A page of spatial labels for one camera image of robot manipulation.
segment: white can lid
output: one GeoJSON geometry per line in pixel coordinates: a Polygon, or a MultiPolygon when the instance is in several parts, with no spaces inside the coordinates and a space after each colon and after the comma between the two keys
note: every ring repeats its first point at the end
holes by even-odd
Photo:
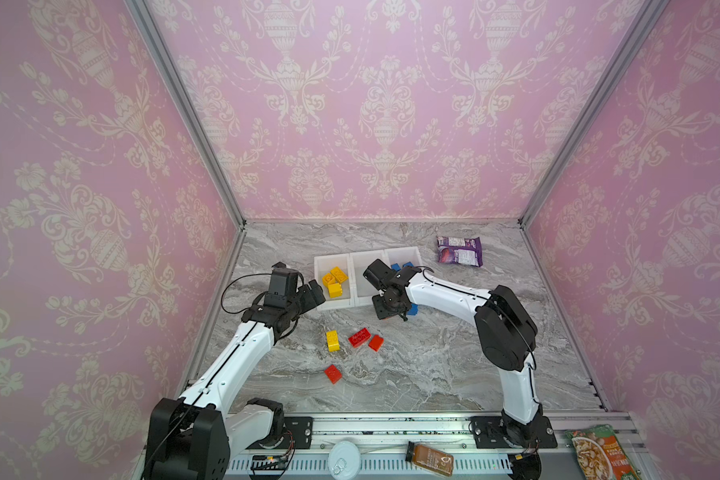
{"type": "Polygon", "coordinates": [[[352,480],[360,473],[360,451],[352,442],[339,442],[328,454],[328,471],[336,480],[352,480]]]}

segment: floral wallpaper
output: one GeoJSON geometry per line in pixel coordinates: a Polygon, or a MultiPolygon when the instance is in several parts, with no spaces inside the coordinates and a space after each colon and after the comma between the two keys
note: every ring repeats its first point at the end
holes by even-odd
{"type": "Polygon", "coordinates": [[[235,232],[122,2],[0,2],[0,479],[130,478],[235,232]]]}
{"type": "Polygon", "coordinates": [[[674,0],[530,235],[665,478],[720,478],[720,0],[674,0]]]}
{"type": "Polygon", "coordinates": [[[249,219],[517,218],[642,0],[149,0],[249,219]]]}

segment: yellow block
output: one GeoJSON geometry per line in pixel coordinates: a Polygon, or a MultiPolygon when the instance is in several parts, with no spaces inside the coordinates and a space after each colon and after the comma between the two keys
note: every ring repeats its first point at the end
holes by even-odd
{"type": "Polygon", "coordinates": [[[334,278],[336,278],[336,281],[339,283],[346,282],[347,278],[349,278],[347,274],[342,272],[342,269],[338,268],[337,266],[331,269],[331,274],[333,274],[334,278]]]}
{"type": "Polygon", "coordinates": [[[336,277],[331,274],[325,274],[325,276],[322,278],[322,284],[328,286],[331,283],[336,283],[336,277]]]}
{"type": "Polygon", "coordinates": [[[335,330],[331,330],[326,333],[326,340],[328,341],[328,351],[335,352],[338,348],[338,334],[335,330]]]}
{"type": "Polygon", "coordinates": [[[342,290],[341,283],[331,283],[330,285],[328,285],[328,295],[331,298],[336,298],[337,296],[341,296],[343,294],[344,292],[342,290]]]}

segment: purple package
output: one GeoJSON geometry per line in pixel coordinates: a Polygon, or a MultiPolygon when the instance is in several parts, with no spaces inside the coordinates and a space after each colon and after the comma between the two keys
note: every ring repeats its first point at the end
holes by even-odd
{"type": "Polygon", "coordinates": [[[480,237],[439,236],[438,251],[440,264],[483,265],[483,246],[480,245],[480,237]]]}

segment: red toy brick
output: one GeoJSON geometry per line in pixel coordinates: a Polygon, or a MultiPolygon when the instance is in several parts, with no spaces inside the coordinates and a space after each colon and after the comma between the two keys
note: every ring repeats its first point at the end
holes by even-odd
{"type": "Polygon", "coordinates": [[[381,338],[378,335],[374,335],[371,342],[368,344],[369,347],[374,349],[375,351],[378,351],[378,349],[382,348],[382,344],[384,343],[384,339],[381,338]]]}
{"type": "Polygon", "coordinates": [[[342,378],[342,373],[334,365],[331,365],[326,369],[326,375],[334,385],[342,378]]]}
{"type": "Polygon", "coordinates": [[[355,335],[349,337],[349,342],[354,346],[355,348],[359,347],[363,343],[365,343],[366,340],[371,338],[371,333],[368,331],[368,329],[360,330],[359,332],[355,333],[355,335]]]}

